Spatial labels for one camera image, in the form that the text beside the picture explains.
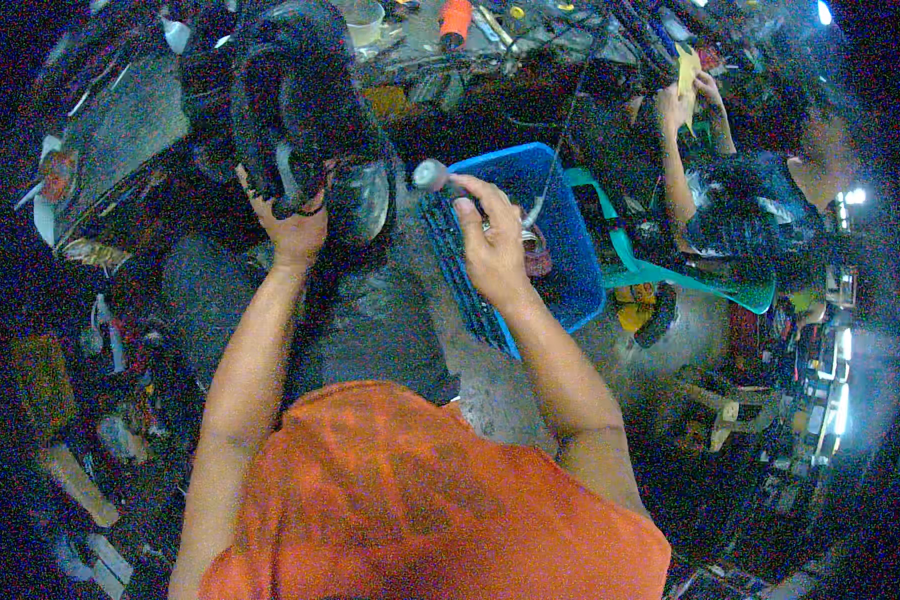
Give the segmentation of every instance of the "teal plastic chair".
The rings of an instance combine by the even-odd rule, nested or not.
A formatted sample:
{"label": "teal plastic chair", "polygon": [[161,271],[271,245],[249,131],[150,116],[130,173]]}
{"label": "teal plastic chair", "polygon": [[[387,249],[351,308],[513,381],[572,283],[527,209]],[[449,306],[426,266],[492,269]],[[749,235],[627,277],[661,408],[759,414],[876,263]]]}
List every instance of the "teal plastic chair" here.
{"label": "teal plastic chair", "polygon": [[563,172],[563,177],[570,187],[593,186],[600,199],[603,218],[615,228],[610,232],[613,250],[620,258],[620,264],[601,265],[603,287],[612,289],[637,283],[673,282],[685,288],[692,288],[716,294],[743,306],[746,310],[762,315],[770,308],[777,291],[777,278],[773,269],[765,269],[759,273],[749,273],[747,278],[736,278],[724,274],[707,272],[688,267],[686,273],[666,269],[641,260],[634,255],[634,246],[630,237],[618,219],[617,211],[611,199],[593,178],[587,169],[574,168]]}

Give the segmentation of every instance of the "plastic basket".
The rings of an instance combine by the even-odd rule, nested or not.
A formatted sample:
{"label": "plastic basket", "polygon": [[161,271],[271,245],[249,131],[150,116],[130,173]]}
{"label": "plastic basket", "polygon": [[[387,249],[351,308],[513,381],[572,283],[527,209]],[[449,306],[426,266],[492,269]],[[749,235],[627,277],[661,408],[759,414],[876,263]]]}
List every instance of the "plastic basket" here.
{"label": "plastic basket", "polygon": [[[543,190],[553,157],[549,147],[532,143],[468,158],[449,170],[491,182],[529,210]],[[467,277],[464,239],[452,200],[444,194],[429,194],[419,205],[444,279],[453,290],[467,329],[493,348],[519,359],[514,336],[504,319]],[[606,292],[593,243],[559,166],[536,223],[547,239],[553,269],[534,284],[556,320],[572,333],[603,311]]]}

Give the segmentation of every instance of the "fluorescent light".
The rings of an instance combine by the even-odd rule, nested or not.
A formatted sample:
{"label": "fluorescent light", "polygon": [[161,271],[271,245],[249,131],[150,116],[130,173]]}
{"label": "fluorescent light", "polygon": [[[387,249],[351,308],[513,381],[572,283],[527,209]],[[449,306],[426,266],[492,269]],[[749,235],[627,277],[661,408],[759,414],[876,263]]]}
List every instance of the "fluorescent light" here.
{"label": "fluorescent light", "polygon": [[829,25],[833,22],[833,15],[830,14],[830,6],[824,0],[816,0],[816,11],[819,13],[819,22],[823,25]]}
{"label": "fluorescent light", "polygon": [[867,201],[867,192],[863,188],[858,187],[852,192],[846,192],[843,201],[848,205],[862,205]]}
{"label": "fluorescent light", "polygon": [[847,416],[851,412],[851,386],[844,383],[840,388],[840,404],[837,406],[837,418],[833,422],[833,433],[838,436],[847,431]]}
{"label": "fluorescent light", "polygon": [[843,360],[851,360],[851,356],[853,354],[852,348],[852,340],[853,333],[851,329],[848,327],[843,330],[843,334],[840,337],[840,345],[843,347]]}

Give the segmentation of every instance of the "paper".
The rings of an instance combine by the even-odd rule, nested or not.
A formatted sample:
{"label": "paper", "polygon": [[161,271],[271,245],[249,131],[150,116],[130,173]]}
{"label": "paper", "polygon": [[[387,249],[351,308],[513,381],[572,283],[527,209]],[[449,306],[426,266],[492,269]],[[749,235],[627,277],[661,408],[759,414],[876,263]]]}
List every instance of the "paper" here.
{"label": "paper", "polygon": [[693,112],[697,107],[697,90],[694,89],[693,82],[704,67],[700,64],[700,55],[693,48],[690,48],[690,54],[687,54],[682,44],[676,44],[676,54],[680,69],[676,91],[678,97],[688,103],[686,126],[690,134],[696,138],[697,135],[693,130]]}

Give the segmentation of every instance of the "concrete floor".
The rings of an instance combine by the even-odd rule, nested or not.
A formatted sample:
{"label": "concrete floor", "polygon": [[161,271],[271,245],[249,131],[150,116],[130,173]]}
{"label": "concrete floor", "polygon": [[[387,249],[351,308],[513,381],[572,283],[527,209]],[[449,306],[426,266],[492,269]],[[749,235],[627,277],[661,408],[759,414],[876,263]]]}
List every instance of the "concrete floor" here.
{"label": "concrete floor", "polygon": [[[398,256],[427,290],[447,366],[460,375],[463,415],[481,436],[556,453],[557,444],[543,425],[523,366],[478,341],[466,329],[417,217],[416,201],[413,194],[406,194],[398,202]],[[670,331],[646,350],[633,343],[612,309],[574,334],[617,393],[628,429],[641,425],[636,420],[666,410],[671,400],[662,383],[666,376],[688,363],[715,365],[724,354],[728,327],[725,299],[678,289],[677,309],[679,316]]]}

